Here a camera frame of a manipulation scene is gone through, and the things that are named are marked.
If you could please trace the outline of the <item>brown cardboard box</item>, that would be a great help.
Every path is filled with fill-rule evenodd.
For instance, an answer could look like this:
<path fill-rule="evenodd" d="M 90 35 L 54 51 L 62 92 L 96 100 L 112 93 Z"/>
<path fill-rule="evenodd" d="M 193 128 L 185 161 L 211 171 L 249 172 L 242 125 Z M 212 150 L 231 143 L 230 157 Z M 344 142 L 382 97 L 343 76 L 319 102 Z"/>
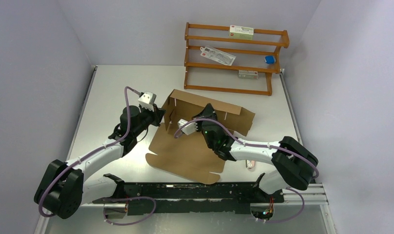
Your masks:
<path fill-rule="evenodd" d="M 174 137 L 180 119 L 190 121 L 206 104 L 212 104 L 218 121 L 231 132 L 246 136 L 255 114 L 243 107 L 174 89 L 163 104 L 164 124 L 158 127 L 146 154 L 147 163 L 163 171 L 203 184 L 220 180 L 225 161 L 209 149 L 201 133 Z"/>

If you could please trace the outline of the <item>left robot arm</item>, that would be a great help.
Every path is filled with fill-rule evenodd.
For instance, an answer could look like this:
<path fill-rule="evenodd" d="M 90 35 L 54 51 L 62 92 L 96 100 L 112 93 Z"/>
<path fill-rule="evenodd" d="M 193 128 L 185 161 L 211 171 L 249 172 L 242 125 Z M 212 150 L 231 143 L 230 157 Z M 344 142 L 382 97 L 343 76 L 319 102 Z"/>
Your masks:
<path fill-rule="evenodd" d="M 127 155 L 138 143 L 137 137 L 147 132 L 149 126 L 160 126 L 166 113 L 153 106 L 147 110 L 142 106 L 125 107 L 108 139 L 94 152 L 63 162 L 52 161 L 35 192 L 34 202 L 62 219 L 72 216 L 83 204 L 104 199 L 118 203 L 127 197 L 125 182 L 113 175 L 104 174 L 89 181 L 98 170 Z"/>

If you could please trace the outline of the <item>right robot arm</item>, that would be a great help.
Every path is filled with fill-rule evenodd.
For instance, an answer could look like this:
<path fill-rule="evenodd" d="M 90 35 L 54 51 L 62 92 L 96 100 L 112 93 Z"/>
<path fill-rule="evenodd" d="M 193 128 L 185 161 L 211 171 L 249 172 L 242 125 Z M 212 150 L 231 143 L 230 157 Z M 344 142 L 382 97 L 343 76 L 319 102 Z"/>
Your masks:
<path fill-rule="evenodd" d="M 234 136 L 217 119 L 211 104 L 189 122 L 193 132 L 201 132 L 207 147 L 224 161 L 255 161 L 274 167 L 261 174 L 253 189 L 257 201 L 264 202 L 281 189 L 304 191 L 319 176 L 318 159 L 291 136 L 280 141 L 248 141 Z"/>

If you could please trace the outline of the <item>grey white box lower shelf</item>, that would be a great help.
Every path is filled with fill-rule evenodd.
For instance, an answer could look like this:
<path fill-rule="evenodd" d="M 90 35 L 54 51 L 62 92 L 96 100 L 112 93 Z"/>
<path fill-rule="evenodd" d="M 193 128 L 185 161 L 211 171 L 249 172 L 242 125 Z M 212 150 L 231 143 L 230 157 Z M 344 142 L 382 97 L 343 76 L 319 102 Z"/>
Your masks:
<path fill-rule="evenodd" d="M 257 71 L 239 70 L 238 77 L 244 79 L 258 79 Z"/>

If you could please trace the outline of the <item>green white box top shelf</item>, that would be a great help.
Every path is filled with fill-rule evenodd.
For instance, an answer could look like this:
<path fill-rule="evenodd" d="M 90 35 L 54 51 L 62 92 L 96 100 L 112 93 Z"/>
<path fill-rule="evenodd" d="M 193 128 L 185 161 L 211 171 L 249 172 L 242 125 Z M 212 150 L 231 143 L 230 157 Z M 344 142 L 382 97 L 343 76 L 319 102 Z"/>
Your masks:
<path fill-rule="evenodd" d="M 252 40 L 254 35 L 254 28 L 230 25 L 229 27 L 229 38 Z"/>

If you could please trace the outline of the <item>orange wooden shelf rack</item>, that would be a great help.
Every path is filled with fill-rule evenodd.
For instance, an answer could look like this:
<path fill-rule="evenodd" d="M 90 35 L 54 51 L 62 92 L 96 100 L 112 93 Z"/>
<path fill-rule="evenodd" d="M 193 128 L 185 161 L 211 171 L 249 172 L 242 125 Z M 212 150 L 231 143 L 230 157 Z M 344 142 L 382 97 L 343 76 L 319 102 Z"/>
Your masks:
<path fill-rule="evenodd" d="M 288 32 L 286 30 L 254 28 L 253 39 L 242 40 L 229 38 L 229 27 L 186 23 L 184 31 L 184 39 L 186 41 L 184 89 L 271 96 L 273 93 L 272 75 L 281 72 L 280 51 L 283 48 L 287 49 L 290 45 Z M 200 55 L 200 47 L 205 46 L 234 55 L 236 59 L 232 66 L 226 66 L 204 58 Z M 266 64 L 264 61 L 265 56 L 275 56 L 277 62 L 275 64 Z M 193 68 L 237 72 L 239 70 L 257 71 L 258 75 L 265 76 L 266 90 L 191 85 L 189 83 L 189 74 Z"/>

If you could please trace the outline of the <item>white plastic packet on shelf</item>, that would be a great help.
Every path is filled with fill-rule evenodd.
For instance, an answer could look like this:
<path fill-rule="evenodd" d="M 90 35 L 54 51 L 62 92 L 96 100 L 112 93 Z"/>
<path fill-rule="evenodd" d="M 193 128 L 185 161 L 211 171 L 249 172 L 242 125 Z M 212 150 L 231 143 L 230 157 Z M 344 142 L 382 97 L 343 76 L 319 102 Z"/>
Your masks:
<path fill-rule="evenodd" d="M 236 56 L 234 55 L 228 54 L 226 52 L 220 51 L 218 49 L 209 46 L 200 47 L 200 51 L 201 51 L 200 55 L 202 57 L 226 66 L 232 66 L 233 62 L 236 59 Z"/>

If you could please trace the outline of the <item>pink white small device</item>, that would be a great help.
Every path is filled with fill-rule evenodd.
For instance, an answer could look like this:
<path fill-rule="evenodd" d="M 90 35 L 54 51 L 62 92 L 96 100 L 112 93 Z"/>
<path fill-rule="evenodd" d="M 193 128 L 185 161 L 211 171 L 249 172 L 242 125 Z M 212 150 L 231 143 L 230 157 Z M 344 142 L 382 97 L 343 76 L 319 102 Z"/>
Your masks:
<path fill-rule="evenodd" d="M 248 170 L 253 169 L 253 168 L 255 167 L 255 165 L 256 165 L 256 162 L 253 161 L 253 160 L 246 160 L 246 161 L 245 161 L 245 167 L 246 167 L 246 169 L 248 169 Z"/>

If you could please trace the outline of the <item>blue small object on shelf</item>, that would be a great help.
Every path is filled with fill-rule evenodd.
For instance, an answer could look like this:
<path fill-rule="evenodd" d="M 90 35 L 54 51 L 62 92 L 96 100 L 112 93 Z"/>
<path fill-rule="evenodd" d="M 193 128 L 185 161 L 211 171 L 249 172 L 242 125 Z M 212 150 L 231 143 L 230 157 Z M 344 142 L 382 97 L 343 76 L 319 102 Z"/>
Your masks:
<path fill-rule="evenodd" d="M 266 64 L 275 64 L 277 62 L 277 59 L 275 56 L 265 56 L 264 61 Z"/>

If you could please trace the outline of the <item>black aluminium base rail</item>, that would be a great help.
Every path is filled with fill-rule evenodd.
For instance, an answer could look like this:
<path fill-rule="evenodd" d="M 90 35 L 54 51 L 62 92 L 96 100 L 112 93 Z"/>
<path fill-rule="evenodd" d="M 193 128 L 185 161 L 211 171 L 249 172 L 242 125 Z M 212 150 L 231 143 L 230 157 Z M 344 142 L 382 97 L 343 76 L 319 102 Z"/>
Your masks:
<path fill-rule="evenodd" d="M 94 204 L 106 208 L 127 207 L 128 215 L 144 215 L 154 210 L 164 213 L 233 212 L 243 215 L 263 215 L 266 209 L 278 205 L 327 205 L 322 184 L 313 183 L 305 191 L 279 190 L 272 195 L 254 188 L 252 182 L 221 182 L 212 185 L 200 183 L 125 183 L 123 194 L 117 198 L 148 196 L 149 200 L 105 201 L 96 199 Z"/>

